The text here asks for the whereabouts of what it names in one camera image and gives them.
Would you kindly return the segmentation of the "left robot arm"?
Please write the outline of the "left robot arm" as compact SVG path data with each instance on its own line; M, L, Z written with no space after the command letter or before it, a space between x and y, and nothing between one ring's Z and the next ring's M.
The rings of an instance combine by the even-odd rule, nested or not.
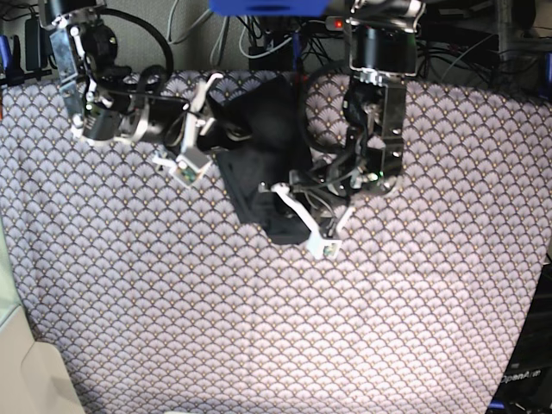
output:
M292 171L273 191L294 210L313 239L327 241L360 194L386 195L402 172L405 80L417 70L416 29L424 1L347 1L343 17L346 57L312 73L307 94L322 76L348 74L342 113L348 124L344 143L323 144L308 130L306 101L299 102L298 127L307 146L332 156L308 172Z

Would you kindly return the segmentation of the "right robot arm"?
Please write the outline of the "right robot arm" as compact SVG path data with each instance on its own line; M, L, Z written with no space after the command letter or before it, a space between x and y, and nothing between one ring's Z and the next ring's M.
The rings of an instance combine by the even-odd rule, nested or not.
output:
M91 145L147 142L169 160L190 151L204 136L209 139L203 145L206 150L251 138L247 122L210 97L221 73L199 82L191 100L163 95L173 75L173 52L149 22L99 1L40 1L38 6L40 24L50 33L60 93L76 138ZM104 16L146 30L159 44L164 65L145 68L130 83L132 70L116 64L118 41Z

